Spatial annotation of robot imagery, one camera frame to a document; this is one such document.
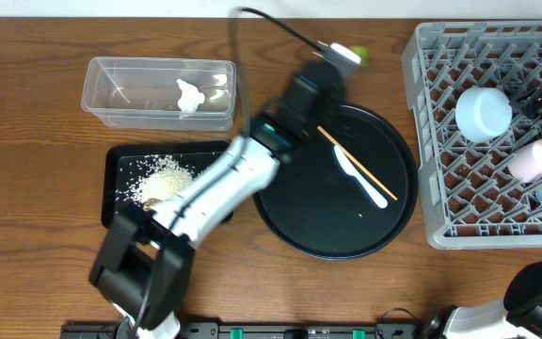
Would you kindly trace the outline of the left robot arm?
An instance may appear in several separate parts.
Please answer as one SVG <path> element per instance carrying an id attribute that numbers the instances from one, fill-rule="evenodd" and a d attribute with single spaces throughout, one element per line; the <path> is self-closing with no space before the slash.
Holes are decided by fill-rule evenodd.
<path id="1" fill-rule="evenodd" d="M 89 280 L 131 319 L 128 337 L 178 333 L 173 313 L 186 293 L 196 249 L 298 155 L 323 116 L 343 101 L 345 80 L 354 70 L 328 59 L 306 62 L 276 111 L 249 120 L 188 188 L 149 211 L 127 205 L 112 218 Z"/>

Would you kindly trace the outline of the white plastic spoon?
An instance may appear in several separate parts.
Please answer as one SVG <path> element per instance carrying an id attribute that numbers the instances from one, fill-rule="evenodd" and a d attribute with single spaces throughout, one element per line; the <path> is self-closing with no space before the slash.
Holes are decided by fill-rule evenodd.
<path id="1" fill-rule="evenodd" d="M 351 163 L 351 161 L 348 159 L 346 154 L 342 151 L 342 149 L 335 145 L 333 147 L 333 151 L 335 153 L 336 159 L 342 168 L 343 172 L 353 177 L 360 185 L 360 187 L 367 193 L 367 195 L 370 197 L 370 199 L 375 203 L 375 205 L 380 208 L 384 209 L 388 206 L 388 201 L 386 198 L 375 188 L 373 187 L 366 179 L 363 178 L 363 176 L 359 173 L 359 171 L 355 168 L 355 166 Z"/>

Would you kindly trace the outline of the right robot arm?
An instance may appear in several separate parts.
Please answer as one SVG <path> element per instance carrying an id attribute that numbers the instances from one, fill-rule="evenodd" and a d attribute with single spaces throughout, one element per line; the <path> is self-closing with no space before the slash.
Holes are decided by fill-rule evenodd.
<path id="1" fill-rule="evenodd" d="M 542 121 L 518 102 L 542 88 L 542 66 L 433 67 L 420 114 L 426 235 L 441 250 L 542 248 Z M 454 306 L 424 330 L 436 338 L 542 338 L 542 261 L 505 295 Z"/>

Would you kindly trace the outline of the yellow snack wrapper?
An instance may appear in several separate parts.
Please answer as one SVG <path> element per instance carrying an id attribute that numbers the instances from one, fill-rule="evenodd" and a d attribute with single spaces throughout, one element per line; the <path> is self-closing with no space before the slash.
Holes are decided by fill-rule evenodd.
<path id="1" fill-rule="evenodd" d="M 369 51 L 365 46 L 353 45 L 350 49 L 361 59 L 361 64 L 365 64 L 369 58 Z"/>

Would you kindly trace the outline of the rice grains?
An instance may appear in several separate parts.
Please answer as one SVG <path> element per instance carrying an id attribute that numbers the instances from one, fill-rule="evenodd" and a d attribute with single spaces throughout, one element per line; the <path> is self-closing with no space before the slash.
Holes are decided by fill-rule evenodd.
<path id="1" fill-rule="evenodd" d="M 113 185 L 113 209 L 155 198 L 165 201 L 187 188 L 219 153 L 173 153 L 123 156 Z"/>

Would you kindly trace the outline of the pink cup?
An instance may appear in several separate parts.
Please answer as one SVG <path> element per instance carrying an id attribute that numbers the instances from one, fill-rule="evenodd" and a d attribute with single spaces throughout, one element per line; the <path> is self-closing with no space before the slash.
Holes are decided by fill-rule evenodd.
<path id="1" fill-rule="evenodd" d="M 528 184 L 542 177 L 542 139 L 517 150 L 514 156 L 507 168 L 515 179 Z"/>

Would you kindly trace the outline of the brown food scrap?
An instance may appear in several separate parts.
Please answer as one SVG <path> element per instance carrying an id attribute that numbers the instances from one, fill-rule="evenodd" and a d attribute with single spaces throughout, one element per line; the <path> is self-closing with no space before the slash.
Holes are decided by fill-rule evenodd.
<path id="1" fill-rule="evenodd" d="M 154 205 L 156 205 L 157 203 L 159 203 L 159 202 L 160 202 L 160 200 L 158 200 L 158 199 L 150 198 L 150 199 L 146 200 L 143 203 L 143 210 L 144 211 L 150 211 L 152 209 L 152 207 Z"/>

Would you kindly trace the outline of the light blue bowl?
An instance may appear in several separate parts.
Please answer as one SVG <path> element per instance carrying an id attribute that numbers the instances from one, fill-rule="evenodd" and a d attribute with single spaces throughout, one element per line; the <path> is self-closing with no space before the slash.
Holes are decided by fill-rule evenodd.
<path id="1" fill-rule="evenodd" d="M 513 108 L 499 89 L 466 89 L 455 105 L 455 123 L 460 133 L 474 143 L 490 141 L 507 131 Z"/>

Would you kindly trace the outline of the white napkin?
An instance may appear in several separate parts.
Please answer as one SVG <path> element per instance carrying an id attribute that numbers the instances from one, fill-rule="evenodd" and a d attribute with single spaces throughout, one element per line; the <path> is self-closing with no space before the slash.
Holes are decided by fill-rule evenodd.
<path id="1" fill-rule="evenodd" d="M 182 79 L 177 79 L 176 82 L 181 91 L 181 97 L 177 102 L 180 110 L 182 112 L 197 111 L 205 102 L 205 95 L 196 86 Z"/>

